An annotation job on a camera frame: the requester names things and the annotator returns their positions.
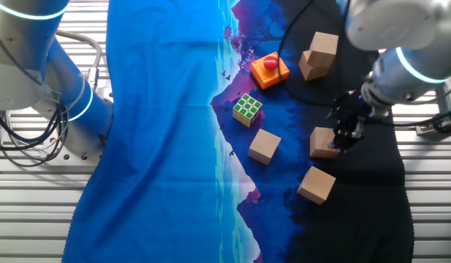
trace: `green and white cube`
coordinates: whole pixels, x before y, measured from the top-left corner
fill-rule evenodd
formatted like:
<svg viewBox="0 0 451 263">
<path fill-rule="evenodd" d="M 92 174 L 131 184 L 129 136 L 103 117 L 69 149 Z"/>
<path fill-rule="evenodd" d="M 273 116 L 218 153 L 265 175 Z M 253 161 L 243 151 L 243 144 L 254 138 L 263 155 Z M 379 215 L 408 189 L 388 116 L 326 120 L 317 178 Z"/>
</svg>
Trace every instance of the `green and white cube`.
<svg viewBox="0 0 451 263">
<path fill-rule="evenodd" d="M 262 103 L 244 94 L 233 107 L 233 118 L 240 121 L 246 127 L 250 127 L 261 112 Z"/>
</svg>

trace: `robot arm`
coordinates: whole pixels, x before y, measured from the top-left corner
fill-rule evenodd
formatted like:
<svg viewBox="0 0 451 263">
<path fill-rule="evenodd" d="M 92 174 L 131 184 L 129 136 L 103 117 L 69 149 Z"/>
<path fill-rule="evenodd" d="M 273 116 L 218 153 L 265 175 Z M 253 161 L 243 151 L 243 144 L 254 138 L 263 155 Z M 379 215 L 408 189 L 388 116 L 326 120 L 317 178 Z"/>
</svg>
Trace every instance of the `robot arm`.
<svg viewBox="0 0 451 263">
<path fill-rule="evenodd" d="M 66 146 L 87 154 L 103 149 L 113 105 L 91 88 L 97 70 L 89 83 L 55 38 L 68 2 L 0 0 L 0 110 L 33 107 L 50 119 L 62 103 L 69 111 Z"/>
<path fill-rule="evenodd" d="M 347 4 L 341 3 L 341 9 Z M 386 117 L 391 106 L 414 104 L 430 90 L 440 95 L 451 77 L 451 1 L 354 0 L 349 4 L 349 41 L 363 50 L 388 50 L 376 60 L 362 87 L 334 102 L 330 116 L 338 122 L 331 146 L 340 151 L 362 139 L 364 125 Z M 442 113 L 450 113 L 451 105 L 444 97 L 439 102 Z M 451 114 L 438 118 L 435 125 L 451 127 Z"/>
</svg>

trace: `metal grating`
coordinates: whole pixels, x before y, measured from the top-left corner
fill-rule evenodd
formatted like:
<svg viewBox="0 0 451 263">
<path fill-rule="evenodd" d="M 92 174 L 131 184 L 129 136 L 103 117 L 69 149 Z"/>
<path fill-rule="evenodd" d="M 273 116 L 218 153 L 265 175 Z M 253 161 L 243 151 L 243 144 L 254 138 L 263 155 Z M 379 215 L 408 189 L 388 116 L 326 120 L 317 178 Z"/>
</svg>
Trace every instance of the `metal grating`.
<svg viewBox="0 0 451 263">
<path fill-rule="evenodd" d="M 94 38 L 105 50 L 108 0 L 72 0 L 60 28 Z M 95 56 L 85 44 L 58 37 L 83 72 Z M 98 92 L 111 99 L 107 63 L 100 66 Z M 433 93 L 425 99 L 431 99 Z M 419 121 L 438 112 L 435 104 L 398 105 L 395 121 Z M 33 110 L 12 113 L 14 127 L 26 137 L 44 130 Z M 431 142 L 414 129 L 396 130 L 406 167 L 406 187 L 415 228 L 414 263 L 451 263 L 451 137 Z M 69 160 L 62 156 L 70 154 Z M 19 153 L 18 161 L 30 163 Z M 87 160 L 64 151 L 50 165 L 21 169 L 0 155 L 0 263 L 61 261 L 72 213 L 94 171 L 99 154 Z"/>
</svg>

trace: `blue fabric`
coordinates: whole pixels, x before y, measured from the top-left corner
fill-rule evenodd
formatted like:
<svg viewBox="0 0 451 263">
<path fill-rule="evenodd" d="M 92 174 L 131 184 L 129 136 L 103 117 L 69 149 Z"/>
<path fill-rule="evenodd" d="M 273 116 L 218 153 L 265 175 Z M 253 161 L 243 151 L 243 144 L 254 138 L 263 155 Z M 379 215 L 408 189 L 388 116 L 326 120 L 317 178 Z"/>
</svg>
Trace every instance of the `blue fabric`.
<svg viewBox="0 0 451 263">
<path fill-rule="evenodd" d="M 330 102 L 341 92 L 334 67 L 308 84 L 297 65 L 315 31 L 340 33 L 337 4 L 316 2 L 283 53 L 291 72 L 286 85 Z M 110 1 L 115 116 L 63 262 L 412 260 L 412 217 L 393 129 L 368 128 L 367 138 L 376 139 L 333 163 L 310 160 L 314 127 L 333 125 L 325 120 L 328 109 L 301 104 L 281 88 L 263 96 L 249 77 L 251 62 L 277 50 L 305 4 Z M 341 81 L 360 87 L 372 54 L 341 41 L 349 58 Z M 232 118 L 245 93 L 262 102 L 249 129 Z M 258 129 L 282 138 L 268 167 L 247 156 Z M 296 193 L 312 165 L 337 178 L 321 206 Z"/>
<path fill-rule="evenodd" d="M 115 116 L 65 262 L 214 262 L 217 1 L 110 2 Z"/>
</svg>

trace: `wooden block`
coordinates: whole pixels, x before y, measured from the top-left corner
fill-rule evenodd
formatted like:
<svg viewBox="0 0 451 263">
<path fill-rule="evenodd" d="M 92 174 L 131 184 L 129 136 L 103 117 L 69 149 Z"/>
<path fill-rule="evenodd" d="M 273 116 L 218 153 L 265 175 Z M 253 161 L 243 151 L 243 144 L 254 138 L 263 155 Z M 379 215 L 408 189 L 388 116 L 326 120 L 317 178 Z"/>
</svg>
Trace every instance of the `wooden block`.
<svg viewBox="0 0 451 263">
<path fill-rule="evenodd" d="M 265 67 L 266 58 L 277 59 L 277 57 L 277 52 L 274 52 L 251 63 L 251 78 L 257 84 L 260 91 L 266 91 L 289 77 L 289 68 L 282 61 L 282 58 L 279 61 L 282 80 L 278 75 L 277 69 L 267 69 Z"/>
<path fill-rule="evenodd" d="M 310 50 L 305 51 L 301 54 L 300 66 L 301 73 L 306 81 L 314 80 L 320 77 L 325 77 L 329 72 L 330 67 L 328 66 L 320 66 L 320 67 L 312 67 L 308 65 L 308 58 L 310 56 Z"/>
<path fill-rule="evenodd" d="M 308 65 L 330 67 L 336 57 L 338 39 L 336 35 L 316 32 L 310 46 Z"/>
<path fill-rule="evenodd" d="M 303 178 L 297 192 L 299 195 L 320 205 L 327 200 L 335 181 L 336 179 L 333 176 L 316 167 L 311 167 Z"/>
<path fill-rule="evenodd" d="M 280 142 L 280 137 L 259 129 L 249 148 L 248 156 L 265 165 L 269 165 Z"/>
<path fill-rule="evenodd" d="M 328 146 L 334 139 L 334 131 L 329 128 L 316 127 L 310 136 L 310 157 L 334 159 L 339 153 Z"/>
</svg>

